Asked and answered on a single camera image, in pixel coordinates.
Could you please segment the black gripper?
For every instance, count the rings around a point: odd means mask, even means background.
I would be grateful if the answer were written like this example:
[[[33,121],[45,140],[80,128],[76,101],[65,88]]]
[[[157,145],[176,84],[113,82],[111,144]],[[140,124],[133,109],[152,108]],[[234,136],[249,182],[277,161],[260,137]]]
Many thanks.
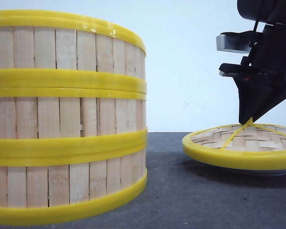
[[[223,63],[219,68],[221,76],[234,77],[241,124],[250,118],[257,121],[286,99],[286,25],[266,25],[262,32],[251,32],[249,55],[240,64]],[[266,78],[238,77],[255,74]]]

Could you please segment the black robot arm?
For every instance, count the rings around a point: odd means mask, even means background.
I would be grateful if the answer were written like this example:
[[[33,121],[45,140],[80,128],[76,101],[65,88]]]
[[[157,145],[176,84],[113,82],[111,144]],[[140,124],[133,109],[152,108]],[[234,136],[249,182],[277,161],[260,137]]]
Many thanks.
[[[264,22],[262,32],[223,32],[219,51],[247,53],[240,64],[223,63],[220,75],[232,77],[239,94],[239,122],[262,117],[286,99],[286,0],[239,0],[241,17]]]

